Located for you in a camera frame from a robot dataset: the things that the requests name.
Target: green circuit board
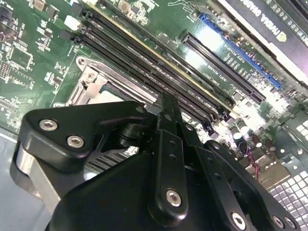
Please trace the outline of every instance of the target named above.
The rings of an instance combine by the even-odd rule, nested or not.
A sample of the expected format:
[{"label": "green circuit board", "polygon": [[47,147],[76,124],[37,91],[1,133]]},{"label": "green circuit board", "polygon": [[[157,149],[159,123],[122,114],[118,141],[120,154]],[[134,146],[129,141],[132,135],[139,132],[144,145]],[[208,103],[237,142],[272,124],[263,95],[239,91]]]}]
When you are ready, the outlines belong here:
[{"label": "green circuit board", "polygon": [[[120,2],[110,1],[114,7],[122,10]],[[82,55],[101,60],[87,47],[65,42],[59,37],[63,29],[69,30],[64,24],[66,17],[68,15],[76,17],[71,12],[72,3],[65,0],[0,2],[0,6],[11,14],[10,24],[6,29],[9,27],[13,30],[11,32],[13,36],[5,38],[0,50],[0,125],[2,127],[18,132],[22,117],[27,111],[64,106],[81,75],[76,65],[76,57]],[[178,56],[185,59],[204,78],[210,79],[226,93],[233,95],[237,103],[235,112],[250,120],[248,124],[251,125],[252,130],[260,129],[259,133],[267,130],[265,136],[267,137],[269,131],[275,131],[280,124],[278,121],[284,121],[292,115],[289,108],[296,108],[306,103],[305,97],[299,92],[297,97],[289,97],[297,87],[293,80],[290,81],[282,75],[249,42],[242,42],[241,47],[255,54],[258,62],[261,62],[282,84],[279,92],[271,93],[273,85],[200,20],[200,13],[207,13],[230,37],[241,37],[226,20],[215,15],[210,4],[184,0],[129,0],[126,3],[130,5],[130,11],[127,13],[130,20],[142,26]],[[95,9],[120,23],[155,52],[163,52],[155,44],[136,34],[123,20],[117,18],[111,10],[100,3],[96,4]],[[251,102],[211,66],[205,65],[198,55],[182,44],[183,34],[186,31],[206,44],[225,63],[262,92],[268,100],[261,105]]]}]

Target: motherboard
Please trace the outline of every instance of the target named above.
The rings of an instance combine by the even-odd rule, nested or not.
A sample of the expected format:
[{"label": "motherboard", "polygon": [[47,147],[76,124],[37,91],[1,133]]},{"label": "motherboard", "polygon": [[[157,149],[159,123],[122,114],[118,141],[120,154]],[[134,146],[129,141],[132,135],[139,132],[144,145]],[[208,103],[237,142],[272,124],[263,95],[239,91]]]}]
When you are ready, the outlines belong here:
[{"label": "motherboard", "polygon": [[259,2],[1,0],[0,126],[18,133],[30,110],[122,100],[155,114],[168,92],[202,142],[222,143],[270,189],[308,165],[308,32],[304,7]]}]

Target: hex bolt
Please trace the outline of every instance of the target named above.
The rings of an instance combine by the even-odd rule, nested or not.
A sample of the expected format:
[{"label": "hex bolt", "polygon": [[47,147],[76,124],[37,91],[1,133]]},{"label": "hex bolt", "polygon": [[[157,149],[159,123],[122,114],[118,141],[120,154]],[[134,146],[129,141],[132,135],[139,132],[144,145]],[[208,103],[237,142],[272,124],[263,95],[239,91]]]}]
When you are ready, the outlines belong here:
[{"label": "hex bolt", "polygon": [[277,216],[273,216],[274,223],[281,229],[284,228],[284,223]]},{"label": "hex bolt", "polygon": [[219,150],[219,145],[218,144],[213,143],[213,146],[214,146],[215,149]]},{"label": "hex bolt", "polygon": [[39,127],[44,131],[55,131],[58,128],[58,124],[52,119],[43,119],[39,122]]},{"label": "hex bolt", "polygon": [[67,144],[73,148],[81,148],[85,142],[80,136],[69,136],[67,138]]},{"label": "hex bolt", "polygon": [[246,229],[245,221],[238,213],[231,213],[231,218],[240,230]]},{"label": "hex bolt", "polygon": [[181,197],[176,191],[174,191],[172,189],[168,190],[166,192],[166,197],[167,197],[167,201],[172,206],[179,207],[181,205],[181,202],[182,202]]},{"label": "hex bolt", "polygon": [[140,113],[144,113],[144,108],[142,108],[142,107],[136,107],[136,111],[137,112],[140,112]]},{"label": "hex bolt", "polygon": [[187,128],[189,131],[192,131],[192,130],[193,130],[192,126],[190,126],[189,124],[186,124],[186,128]]},{"label": "hex bolt", "polygon": [[166,118],[167,120],[171,121],[171,116],[170,116],[170,115],[165,114],[165,118]]}]

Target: black mechanical linkage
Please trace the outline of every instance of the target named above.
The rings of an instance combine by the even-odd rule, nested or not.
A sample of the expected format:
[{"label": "black mechanical linkage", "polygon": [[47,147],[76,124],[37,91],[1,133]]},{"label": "black mechanical linkage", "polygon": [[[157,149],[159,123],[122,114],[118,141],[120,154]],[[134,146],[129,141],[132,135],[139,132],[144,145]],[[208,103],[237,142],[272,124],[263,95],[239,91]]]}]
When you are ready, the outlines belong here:
[{"label": "black mechanical linkage", "polygon": [[[300,230],[222,145],[201,144],[175,97],[164,93],[155,106],[156,116],[137,102],[26,114],[11,176],[25,189],[32,182],[53,213],[46,231]],[[84,182],[98,146],[102,156],[131,144],[137,154]]]}]

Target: black pcie slot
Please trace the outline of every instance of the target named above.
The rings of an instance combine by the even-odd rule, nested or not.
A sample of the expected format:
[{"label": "black pcie slot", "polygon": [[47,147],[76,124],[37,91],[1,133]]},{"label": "black pcie slot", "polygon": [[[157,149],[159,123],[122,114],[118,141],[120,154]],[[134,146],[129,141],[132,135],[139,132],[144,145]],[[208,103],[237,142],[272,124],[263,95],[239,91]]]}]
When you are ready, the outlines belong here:
[{"label": "black pcie slot", "polygon": [[230,106],[233,106],[235,104],[234,100],[227,93],[225,93],[222,89],[220,89],[219,87],[214,85],[209,79],[203,79],[203,76],[199,73],[198,70],[196,70],[188,62],[186,62],[181,57],[179,57],[173,50],[171,50],[168,46],[163,44],[155,36],[150,34],[142,26],[140,26],[139,24],[135,23],[132,20],[129,20],[128,17],[125,14],[123,14],[113,4],[109,3],[107,0],[100,0],[100,4],[102,4],[107,9],[111,10],[114,14],[116,14],[118,17],[120,17],[122,20],[124,20],[125,23],[129,25],[130,28],[135,29],[139,34],[142,34],[143,36],[147,37],[149,40],[154,42],[155,45],[157,45],[159,48],[161,48],[164,51],[167,51],[167,53],[170,54],[171,57],[176,60],[176,62],[175,62],[176,65],[178,65],[178,63],[180,63],[181,66],[183,68],[185,68],[184,71],[188,71],[192,76],[198,77],[199,79],[202,79],[204,82],[206,82],[211,87],[211,89],[209,89],[209,91],[211,91],[213,93],[215,92],[216,94],[219,94],[221,97],[223,97],[230,104]]},{"label": "black pcie slot", "polygon": [[192,34],[187,33],[186,37],[183,39],[183,44],[196,52],[206,63],[215,66],[219,74],[224,76],[228,81],[234,84],[237,89],[249,96],[253,101],[260,104],[266,100],[265,96],[262,95],[254,86],[252,86],[245,78],[240,76],[231,67],[224,64],[222,59],[204,46]]},{"label": "black pcie slot", "polygon": [[204,93],[201,92],[200,89],[196,88],[191,82],[183,78],[181,74],[177,73],[169,65],[163,63],[163,61],[158,59],[154,54],[152,54],[151,52],[148,52],[145,48],[143,48],[140,44],[138,44],[134,39],[128,36],[121,29],[114,26],[112,23],[110,23],[107,19],[102,17],[100,14],[92,14],[90,12],[86,12],[84,13],[84,16],[89,22],[93,24],[93,26],[96,26],[98,28],[107,28],[114,34],[114,36],[121,38],[127,44],[129,44],[132,50],[135,50],[138,54],[141,54],[144,58],[146,58],[147,60],[149,60],[156,66],[158,66],[163,72],[173,77],[177,81],[181,82],[186,87],[190,88],[190,90],[187,93],[191,94],[192,96],[195,95],[196,96],[195,100],[200,101],[201,103],[209,104],[211,107],[215,108],[215,110],[217,110],[219,113],[224,111],[221,105],[218,104],[215,100],[211,99],[210,97],[206,97],[206,98],[202,97]]},{"label": "black pcie slot", "polygon": [[202,112],[200,112],[197,108],[195,108],[193,105],[189,104],[181,95],[178,93],[175,93],[173,90],[166,88],[164,85],[159,83],[159,81],[155,82],[154,77],[144,72],[142,69],[139,68],[139,64],[137,65],[133,64],[132,62],[127,62],[126,60],[120,58],[115,53],[109,51],[106,47],[101,46],[97,43],[97,41],[94,41],[90,38],[84,38],[82,43],[91,48],[94,52],[98,53],[103,59],[110,63],[116,63],[117,66],[122,68],[122,70],[132,74],[132,76],[142,83],[149,83],[148,88],[151,88],[154,92],[157,92],[158,94],[166,91],[174,96],[177,97],[177,99],[180,102],[181,108],[186,112],[187,114],[191,115],[193,118],[198,120],[200,123],[204,123],[205,121],[210,121],[210,118],[207,115],[204,115]]}]

